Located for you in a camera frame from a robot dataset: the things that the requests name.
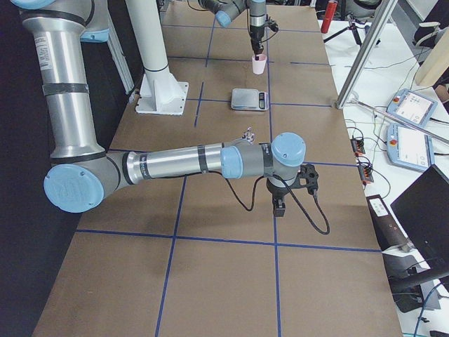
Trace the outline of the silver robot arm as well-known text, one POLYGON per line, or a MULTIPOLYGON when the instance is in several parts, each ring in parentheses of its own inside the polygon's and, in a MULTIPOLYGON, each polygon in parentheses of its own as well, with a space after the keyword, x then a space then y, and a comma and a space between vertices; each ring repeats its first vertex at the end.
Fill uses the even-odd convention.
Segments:
POLYGON ((146 180, 218 173, 226 179, 259 176, 272 196, 297 183, 306 145, 287 132, 269 143, 250 136, 230 142, 155 152, 110 150, 126 107, 120 93, 122 62, 103 60, 110 39, 106 1, 16 1, 34 39, 54 139, 43 179, 48 200, 83 213, 114 192, 146 180))
POLYGON ((236 0, 222 3, 216 0, 199 0, 202 9, 209 10, 222 27, 227 27, 245 10, 249 14, 249 36, 255 59, 259 60, 264 46, 264 30, 267 21, 267 5, 265 0, 236 0))

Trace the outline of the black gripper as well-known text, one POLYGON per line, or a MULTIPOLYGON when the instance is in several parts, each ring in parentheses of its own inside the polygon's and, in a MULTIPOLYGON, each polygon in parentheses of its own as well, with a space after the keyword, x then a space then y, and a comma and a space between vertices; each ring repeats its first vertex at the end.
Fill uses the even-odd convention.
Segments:
POLYGON ((288 194, 287 188, 282 185, 281 187, 273 184, 270 179, 267 180, 267 189, 272 194, 273 214, 276 217, 284 217, 285 214, 285 200, 284 197, 288 194))
POLYGON ((253 50, 253 55, 260 59, 263 54, 264 46, 262 40, 264 37, 264 26, 249 26, 250 42, 253 50))

